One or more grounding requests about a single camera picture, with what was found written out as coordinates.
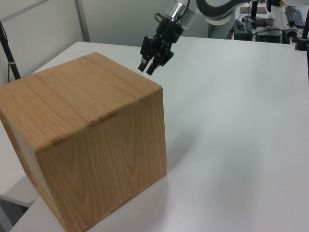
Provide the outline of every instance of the desk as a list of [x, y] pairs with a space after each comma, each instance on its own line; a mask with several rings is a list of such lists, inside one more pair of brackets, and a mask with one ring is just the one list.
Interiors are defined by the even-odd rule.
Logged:
[[[43, 68], [98, 51], [136, 70], [139, 50], [76, 43]], [[307, 231], [306, 53], [186, 37], [173, 51], [143, 74], [163, 87], [168, 174], [89, 231]], [[12, 229], [24, 231], [63, 229], [40, 197]]]

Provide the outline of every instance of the black cable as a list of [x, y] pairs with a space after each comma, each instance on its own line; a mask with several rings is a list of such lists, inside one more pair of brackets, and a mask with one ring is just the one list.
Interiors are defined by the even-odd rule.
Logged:
[[8, 37], [6, 35], [5, 29], [4, 29], [1, 22], [0, 22], [0, 43], [1, 43], [3, 50], [4, 50], [4, 53], [5, 53], [5, 55], [8, 59], [8, 63], [10, 65], [12, 73], [15, 77], [15, 80], [20, 79], [21, 78], [20, 73], [18, 71], [14, 57], [13, 57], [12, 52], [10, 50], [9, 43], [8, 43]]
[[0, 27], [2, 28], [2, 30], [3, 30], [3, 32], [4, 32], [6, 42], [9, 42], [9, 41], [8, 41], [8, 36], [6, 35], [5, 29], [4, 29], [4, 27], [3, 27], [2, 23], [1, 23], [1, 21], [0, 21]]
[[157, 16], [159, 15], [159, 13], [156, 13], [154, 16], [154, 18], [156, 19], [156, 21], [160, 24], [171, 24], [171, 23], [178, 23], [180, 20], [183, 19], [184, 15], [187, 13], [188, 9], [189, 9], [189, 5], [190, 5], [190, 0], [188, 0], [188, 3], [185, 7], [185, 10], [183, 12], [183, 14], [181, 16], [178, 16], [178, 19], [176, 21], [171, 21], [171, 22], [162, 22], [159, 19], [157, 19]]
[[[245, 12], [248, 11], [248, 16], [249, 16], [249, 9], [250, 9], [251, 5], [252, 5], [252, 2], [251, 2], [250, 5], [248, 6], [248, 8], [245, 10]], [[238, 17], [237, 21], [239, 21], [240, 17], [241, 17], [243, 14], [244, 14], [244, 13], [240, 14], [240, 16]]]
[[[255, 36], [253, 36], [255, 39], [256, 39], [256, 37]], [[282, 34], [280, 34], [280, 38], [282, 37]]]
[[256, 33], [254, 33], [253, 36], [254, 36], [254, 35], [257, 35], [257, 34], [260, 34], [260, 33], [263, 33], [263, 32], [266, 32], [266, 31], [271, 31], [271, 30], [283, 31], [283, 30], [281, 30], [281, 29], [265, 29], [265, 30], [261, 30], [261, 31], [258, 31], [258, 32], [256, 32]]
[[248, 13], [247, 13], [247, 19], [249, 18], [250, 6], [249, 6], [249, 8], [247, 9], [247, 10], [248, 10]]
[[8, 82], [10, 82], [10, 64], [8, 64]]
[[[5, 29], [4, 29], [1, 21], [0, 21], [0, 27], [2, 28], [2, 31], [4, 32], [6, 42], [9, 42], [8, 41], [8, 36], [6, 35]], [[8, 83], [9, 82], [10, 82], [10, 64], [8, 63]]]

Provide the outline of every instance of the electronic equipment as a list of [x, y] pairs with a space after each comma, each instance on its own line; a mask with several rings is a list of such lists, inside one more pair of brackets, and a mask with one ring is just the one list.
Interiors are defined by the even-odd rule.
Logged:
[[273, 26], [274, 25], [274, 19], [273, 18], [265, 18], [267, 26]]
[[293, 7], [286, 7], [285, 14], [288, 22], [295, 21], [295, 27], [303, 29], [305, 26], [305, 21], [303, 15], [299, 9]]
[[308, 32], [309, 32], [309, 10], [308, 10], [308, 13], [307, 13], [305, 26], [304, 26], [301, 38], [298, 40], [297, 44], [295, 45], [295, 50], [297, 50], [297, 51], [307, 51], [307, 56], [309, 57]]
[[281, 41], [281, 30], [273, 27], [258, 27], [255, 33], [255, 41], [279, 44]]
[[290, 36], [286, 33], [286, 31], [282, 32], [282, 44], [290, 44]]
[[234, 23], [234, 40], [252, 41], [252, 25], [251, 22]]
[[256, 17], [257, 8], [258, 8], [257, 5], [258, 5], [258, 2], [253, 1], [252, 2], [251, 15], [245, 16], [245, 17], [242, 18], [243, 22], [251, 22], [252, 27], [254, 27], [255, 29], [257, 27], [266, 27], [267, 26], [267, 22], [266, 22], [265, 19]]

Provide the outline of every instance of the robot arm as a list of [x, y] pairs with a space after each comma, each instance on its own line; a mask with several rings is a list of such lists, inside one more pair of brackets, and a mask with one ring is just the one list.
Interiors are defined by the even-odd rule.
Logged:
[[[234, 9], [249, 0], [171, 0], [171, 5], [164, 15], [155, 14], [159, 26], [154, 37], [145, 36], [140, 54], [142, 55], [139, 70], [142, 72], [153, 59], [147, 73], [152, 75], [156, 68], [164, 66], [173, 56], [170, 50], [181, 34], [187, 29], [196, 14], [203, 14], [205, 19], [214, 25], [222, 25], [231, 19]], [[292, 6], [307, 5], [309, 0], [285, 0]], [[267, 9], [271, 11], [270, 0]]]

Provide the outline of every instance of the wooden cube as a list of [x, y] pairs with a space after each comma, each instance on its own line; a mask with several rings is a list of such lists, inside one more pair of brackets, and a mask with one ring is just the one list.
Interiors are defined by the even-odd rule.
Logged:
[[89, 229], [167, 172], [162, 87], [99, 53], [0, 87], [0, 118], [69, 232]]

